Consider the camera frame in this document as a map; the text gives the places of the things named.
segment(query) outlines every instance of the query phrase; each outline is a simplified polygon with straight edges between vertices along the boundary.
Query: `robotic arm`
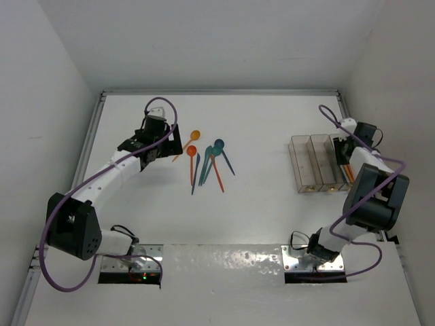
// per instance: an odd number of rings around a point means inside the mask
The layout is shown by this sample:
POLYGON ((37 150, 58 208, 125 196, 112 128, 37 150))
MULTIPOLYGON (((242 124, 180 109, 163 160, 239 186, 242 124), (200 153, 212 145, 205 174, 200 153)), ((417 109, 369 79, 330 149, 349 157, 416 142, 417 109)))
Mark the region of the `robotic arm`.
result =
MULTIPOLYGON (((367 146, 372 146, 372 138, 376 126, 358 122, 353 119, 340 121, 341 126, 354 133, 367 146)), ((378 158, 379 152, 368 151, 361 147, 352 137, 341 131, 340 137, 334 140, 338 164, 350 164, 352 171, 359 171, 351 191, 343 206, 343 213, 356 205, 376 186, 386 180, 393 170, 378 158)), ((409 179, 398 175, 387 187, 366 201, 359 209, 340 222, 334 233, 346 238, 339 238, 330 232, 331 225, 321 228, 312 234, 307 247, 307 255, 323 264, 334 259, 345 245, 368 232, 388 231, 397 221, 402 206, 409 179)))
MULTIPOLYGON (((62 205, 50 226, 47 243, 83 260, 90 259, 96 254, 128 255, 132 244, 138 239, 116 230, 101 230, 97 216, 103 204, 131 177, 143 171, 149 163, 156 158, 183 153, 178 126, 176 126, 172 141, 167 139, 159 146, 132 155, 116 164, 120 158, 155 143, 169 130, 162 107, 145 112, 141 128, 135 130, 134 136, 118 146, 111 160, 100 170, 111 165, 114 165, 114 168, 90 182, 62 205)), ((64 197, 57 193, 49 199, 47 218, 64 197)))

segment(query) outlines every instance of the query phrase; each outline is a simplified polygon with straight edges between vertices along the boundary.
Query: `spoon head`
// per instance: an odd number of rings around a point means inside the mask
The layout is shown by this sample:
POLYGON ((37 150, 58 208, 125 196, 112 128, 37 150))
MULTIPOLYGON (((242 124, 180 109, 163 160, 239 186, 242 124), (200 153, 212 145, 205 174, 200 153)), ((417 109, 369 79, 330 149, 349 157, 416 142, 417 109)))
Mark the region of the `spoon head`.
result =
POLYGON ((197 141, 199 137, 201 137, 201 133, 199 132, 199 130, 193 130, 190 134, 190 139, 192 139, 193 141, 197 141))
POLYGON ((216 139, 216 140, 215 140, 215 146, 220 146, 220 147, 224 148, 225 143, 224 143, 224 141, 221 140, 221 139, 216 139))
POLYGON ((211 153, 216 157, 219 156, 220 154, 222 154, 222 147, 220 146, 214 146, 213 149, 211 150, 211 153))
POLYGON ((196 147, 193 146, 193 145, 189 146, 187 152, 188 152, 189 156, 195 156, 195 154, 196 154, 196 147))

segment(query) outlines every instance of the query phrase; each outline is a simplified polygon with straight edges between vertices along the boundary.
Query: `white tabletop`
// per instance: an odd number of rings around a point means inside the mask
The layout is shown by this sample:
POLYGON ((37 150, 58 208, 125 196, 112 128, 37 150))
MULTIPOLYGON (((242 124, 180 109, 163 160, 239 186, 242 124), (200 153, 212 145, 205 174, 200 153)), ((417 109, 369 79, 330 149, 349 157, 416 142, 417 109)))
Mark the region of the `white tabletop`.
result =
MULTIPOLYGON (((140 126, 152 97, 107 97, 86 177, 140 126)), ((142 243, 167 244, 162 290, 98 285, 96 271, 84 288, 65 294, 41 278, 27 325, 417 325, 393 244, 382 244, 384 261, 376 270, 347 284, 284 285, 280 259, 273 266, 260 259, 277 253, 273 244, 285 244, 291 231, 311 234, 341 213, 346 193, 297 193, 288 153, 292 135, 334 133, 317 106, 325 104, 340 116, 335 96, 167 98, 177 107, 183 143, 200 130, 194 145, 203 157, 206 146, 223 139, 236 176, 217 158, 225 193, 212 172, 191 196, 186 154, 174 163, 171 158, 151 163, 104 206, 99 221, 102 228, 127 226, 142 243), (228 260, 228 252, 236 257, 246 251, 256 257, 254 264, 228 260)), ((169 108, 166 113, 171 121, 169 108)), ((348 248, 347 271, 369 266, 375 255, 370 248, 348 248)), ((47 263, 65 286, 77 284, 89 266, 56 249, 48 251, 47 263)))

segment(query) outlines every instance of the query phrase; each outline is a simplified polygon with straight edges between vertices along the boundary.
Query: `orange spoon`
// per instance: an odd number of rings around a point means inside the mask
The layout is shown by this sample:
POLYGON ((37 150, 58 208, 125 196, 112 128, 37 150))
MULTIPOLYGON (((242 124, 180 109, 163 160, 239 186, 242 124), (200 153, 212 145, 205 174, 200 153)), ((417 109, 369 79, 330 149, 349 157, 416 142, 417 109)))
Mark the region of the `orange spoon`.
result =
POLYGON ((222 192, 225 192, 224 184, 222 183, 222 180, 220 179, 220 174, 219 174, 218 168, 216 167, 215 156, 213 154, 211 154, 211 161, 213 162, 213 167, 215 168, 216 177, 217 177, 217 180, 219 181, 220 189, 222 190, 222 192))
MULTIPOLYGON (((201 137, 201 133, 199 132, 199 130, 193 130, 190 133, 190 140, 183 146, 183 151, 186 149, 187 146, 189 146, 189 144, 193 141, 197 141, 199 139, 199 137, 201 137)), ((174 159, 172 160, 172 162, 174 162, 176 159, 178 159, 179 155, 175 156, 174 159)))
POLYGON ((190 156, 190 185, 193 185, 193 157, 196 155, 196 147, 189 146, 187 152, 190 156))

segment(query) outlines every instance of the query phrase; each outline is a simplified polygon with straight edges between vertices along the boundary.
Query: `gray wall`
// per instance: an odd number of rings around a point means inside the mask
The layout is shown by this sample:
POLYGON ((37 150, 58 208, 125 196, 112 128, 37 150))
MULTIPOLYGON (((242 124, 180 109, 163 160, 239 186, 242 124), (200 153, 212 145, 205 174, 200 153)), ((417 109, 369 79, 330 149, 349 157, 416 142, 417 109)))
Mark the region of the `gray wall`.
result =
POLYGON ((408 163, 395 231, 425 325, 435 325, 434 13, 430 0, 388 1, 345 92, 351 114, 383 130, 381 151, 408 163))
POLYGON ((71 185, 94 96, 36 1, 0 1, 0 325, 9 325, 47 199, 71 185))
POLYGON ((39 0, 88 85, 337 88, 383 0, 39 0))

